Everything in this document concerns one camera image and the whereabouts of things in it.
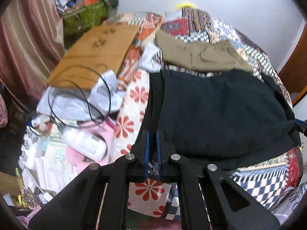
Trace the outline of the black pants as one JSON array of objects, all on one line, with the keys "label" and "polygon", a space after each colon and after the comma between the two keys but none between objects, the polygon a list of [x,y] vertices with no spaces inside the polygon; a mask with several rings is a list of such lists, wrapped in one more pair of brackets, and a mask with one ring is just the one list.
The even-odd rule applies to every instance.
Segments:
[{"label": "black pants", "polygon": [[233,170],[275,158],[301,144],[295,115],[274,80],[231,70],[203,78],[163,70],[149,76],[141,126],[162,131],[178,154]]}]

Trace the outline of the brown wooden door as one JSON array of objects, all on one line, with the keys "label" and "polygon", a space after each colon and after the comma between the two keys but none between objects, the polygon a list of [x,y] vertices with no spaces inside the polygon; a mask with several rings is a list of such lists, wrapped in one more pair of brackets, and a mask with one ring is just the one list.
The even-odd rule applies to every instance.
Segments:
[{"label": "brown wooden door", "polygon": [[298,103],[306,94],[306,75],[307,75],[307,37],[306,24],[302,35],[287,63],[279,72],[283,84],[292,95],[292,104]]}]

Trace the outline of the white plastic bottle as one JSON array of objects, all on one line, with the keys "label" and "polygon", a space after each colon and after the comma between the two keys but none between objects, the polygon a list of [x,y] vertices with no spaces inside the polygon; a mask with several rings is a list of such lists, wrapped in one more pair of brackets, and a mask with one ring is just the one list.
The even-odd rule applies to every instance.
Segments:
[{"label": "white plastic bottle", "polygon": [[93,161],[102,160],[107,153],[107,145],[104,140],[77,128],[64,127],[62,142]]}]

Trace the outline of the patchwork patterned bedspread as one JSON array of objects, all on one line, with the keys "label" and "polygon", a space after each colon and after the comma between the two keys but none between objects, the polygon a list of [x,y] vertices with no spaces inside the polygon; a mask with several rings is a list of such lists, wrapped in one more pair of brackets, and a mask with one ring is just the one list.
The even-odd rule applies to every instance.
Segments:
[{"label": "patchwork patterned bedspread", "polygon": [[[108,24],[125,23],[140,26],[118,74],[119,88],[125,93],[116,118],[115,135],[109,147],[109,160],[115,161],[130,152],[136,142],[145,115],[149,95],[149,74],[161,68],[183,72],[184,68],[167,64],[153,44],[154,33],[162,29],[185,43],[218,43],[229,41],[237,53],[253,68],[255,77],[266,74],[279,85],[287,101],[290,95],[268,58],[268,55],[236,28],[203,10],[180,8],[164,16],[145,13],[118,14]],[[265,208],[271,208],[286,188],[295,188],[302,176],[302,154],[299,148],[262,163],[239,168],[231,178]]]}]

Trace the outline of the white crumpled cloth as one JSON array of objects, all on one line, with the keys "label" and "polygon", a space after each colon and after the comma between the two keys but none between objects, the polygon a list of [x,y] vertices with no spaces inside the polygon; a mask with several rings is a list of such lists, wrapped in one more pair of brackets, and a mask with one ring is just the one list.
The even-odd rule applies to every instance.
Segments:
[{"label": "white crumpled cloth", "polygon": [[48,87],[36,111],[60,119],[89,121],[120,110],[125,95],[119,89],[115,73],[104,72],[90,91],[72,88]]}]

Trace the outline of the khaki olive pants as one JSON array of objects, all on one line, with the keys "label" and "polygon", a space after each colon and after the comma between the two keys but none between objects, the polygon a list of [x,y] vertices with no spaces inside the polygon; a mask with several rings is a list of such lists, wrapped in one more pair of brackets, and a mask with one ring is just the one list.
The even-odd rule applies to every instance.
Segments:
[{"label": "khaki olive pants", "polygon": [[155,40],[162,51],[163,60],[178,67],[202,73],[232,69],[253,72],[228,40],[215,44],[202,41],[185,43],[162,30],[156,32]]}]

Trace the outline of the orange wooden board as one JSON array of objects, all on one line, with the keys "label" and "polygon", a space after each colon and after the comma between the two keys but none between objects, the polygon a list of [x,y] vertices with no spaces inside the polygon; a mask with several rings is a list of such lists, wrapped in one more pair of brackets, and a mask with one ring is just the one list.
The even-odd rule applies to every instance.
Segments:
[{"label": "orange wooden board", "polygon": [[72,87],[68,83],[70,80],[80,88],[92,89],[99,79],[98,74],[108,70],[118,74],[138,31],[138,25],[128,24],[103,24],[91,28],[64,54],[46,84]]}]

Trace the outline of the green fabric bag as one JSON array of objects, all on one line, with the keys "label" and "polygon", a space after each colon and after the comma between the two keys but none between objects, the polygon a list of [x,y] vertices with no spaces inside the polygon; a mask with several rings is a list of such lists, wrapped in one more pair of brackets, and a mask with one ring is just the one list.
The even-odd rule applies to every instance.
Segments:
[{"label": "green fabric bag", "polygon": [[103,1],[84,6],[62,16],[64,35],[85,32],[93,26],[101,25],[108,18],[108,9]]}]

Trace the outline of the yellow round object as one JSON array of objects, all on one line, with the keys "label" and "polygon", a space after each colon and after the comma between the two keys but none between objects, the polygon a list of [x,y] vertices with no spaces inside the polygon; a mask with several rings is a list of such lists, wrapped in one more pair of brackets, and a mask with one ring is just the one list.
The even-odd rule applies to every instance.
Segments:
[{"label": "yellow round object", "polygon": [[196,8],[196,5],[193,4],[192,2],[184,1],[180,2],[175,6],[175,9],[180,9],[180,8]]}]

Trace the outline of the striped maroon curtain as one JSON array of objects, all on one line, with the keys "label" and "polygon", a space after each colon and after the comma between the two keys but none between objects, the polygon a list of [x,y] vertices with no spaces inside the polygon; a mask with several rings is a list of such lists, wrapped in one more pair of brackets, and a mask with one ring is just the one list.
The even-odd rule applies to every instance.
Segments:
[{"label": "striped maroon curtain", "polygon": [[21,110],[35,109],[64,55],[54,0],[12,0],[1,16],[1,82]]}]

